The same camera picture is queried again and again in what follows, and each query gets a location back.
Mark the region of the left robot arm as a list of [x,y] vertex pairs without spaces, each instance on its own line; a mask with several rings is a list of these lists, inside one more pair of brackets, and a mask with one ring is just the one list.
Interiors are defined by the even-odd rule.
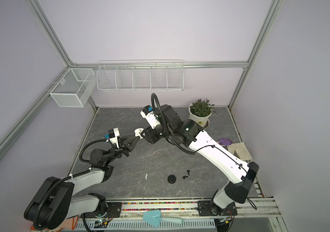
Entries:
[[105,196],[97,193],[83,197],[75,195],[107,181],[114,168],[110,163],[122,155],[129,156],[140,139],[141,136],[118,136],[113,142],[105,138],[102,142],[109,144],[108,150],[96,148],[91,151],[89,159],[84,159],[83,153],[80,153],[79,159],[90,167],[64,178],[47,178],[25,209],[24,218],[33,223],[34,229],[41,231],[55,229],[66,219],[88,213],[105,217],[109,209]]

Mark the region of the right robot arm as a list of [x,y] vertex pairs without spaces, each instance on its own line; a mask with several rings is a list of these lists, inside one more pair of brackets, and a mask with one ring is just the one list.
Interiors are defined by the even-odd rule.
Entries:
[[151,104],[141,111],[149,123],[141,136],[150,144],[166,139],[184,153],[200,154],[227,177],[228,182],[217,190],[203,211],[221,216],[235,203],[244,204],[256,178],[259,165],[247,163],[218,144],[198,123],[191,119],[181,120],[174,109],[161,105],[155,93]]

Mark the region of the black earbud charging case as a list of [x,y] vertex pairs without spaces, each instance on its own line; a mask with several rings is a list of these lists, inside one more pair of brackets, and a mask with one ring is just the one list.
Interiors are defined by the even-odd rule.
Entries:
[[170,184],[174,184],[175,182],[176,182],[176,176],[175,175],[169,175],[168,176],[168,182],[170,183]]

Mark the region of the potted green plant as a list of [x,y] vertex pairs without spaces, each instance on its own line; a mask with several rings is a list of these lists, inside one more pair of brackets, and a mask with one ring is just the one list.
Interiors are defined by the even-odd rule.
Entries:
[[194,121],[201,127],[205,127],[211,115],[216,114],[216,109],[214,104],[205,99],[198,99],[197,101],[191,103],[188,107],[189,119]]

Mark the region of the purple pink garden scoop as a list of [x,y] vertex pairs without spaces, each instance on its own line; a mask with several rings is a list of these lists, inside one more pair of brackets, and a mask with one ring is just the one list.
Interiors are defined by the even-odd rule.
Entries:
[[230,146],[233,144],[233,141],[227,138],[220,138],[218,144],[220,144],[221,146]]

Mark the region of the small white mesh basket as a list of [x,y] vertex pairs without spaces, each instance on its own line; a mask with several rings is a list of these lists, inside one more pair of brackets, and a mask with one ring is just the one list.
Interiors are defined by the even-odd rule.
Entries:
[[50,91],[59,107],[83,108],[96,87],[93,69],[70,68]]

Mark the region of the teal garden trowel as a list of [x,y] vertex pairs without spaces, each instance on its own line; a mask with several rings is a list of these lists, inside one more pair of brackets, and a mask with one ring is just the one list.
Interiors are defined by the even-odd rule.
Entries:
[[169,222],[177,225],[183,225],[183,219],[179,217],[162,217],[160,210],[149,210],[143,214],[143,220],[149,225],[157,228],[160,222]]

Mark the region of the beige grey work glove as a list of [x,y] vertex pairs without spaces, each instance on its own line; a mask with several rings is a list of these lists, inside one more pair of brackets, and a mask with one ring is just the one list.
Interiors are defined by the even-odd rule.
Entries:
[[243,161],[253,159],[244,142],[231,144],[227,146],[227,149],[232,155]]

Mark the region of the red white garden glove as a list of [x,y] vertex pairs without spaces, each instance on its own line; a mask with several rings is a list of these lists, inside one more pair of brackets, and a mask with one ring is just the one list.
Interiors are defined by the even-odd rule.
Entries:
[[78,216],[67,219],[65,221],[66,228],[67,229],[70,229],[70,230],[74,230],[76,228],[76,226],[77,226],[78,221],[79,221],[79,217]]

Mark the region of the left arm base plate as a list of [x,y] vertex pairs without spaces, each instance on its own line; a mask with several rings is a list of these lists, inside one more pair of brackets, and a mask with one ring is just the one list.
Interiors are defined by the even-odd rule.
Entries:
[[99,210],[85,213],[85,218],[119,218],[121,214],[122,202],[108,202],[106,203],[106,212],[101,213]]

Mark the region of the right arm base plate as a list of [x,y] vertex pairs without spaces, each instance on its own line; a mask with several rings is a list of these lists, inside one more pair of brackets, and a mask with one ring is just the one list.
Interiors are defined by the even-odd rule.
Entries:
[[230,203],[226,208],[222,209],[214,202],[198,201],[197,210],[200,216],[236,216],[237,209],[235,202]]

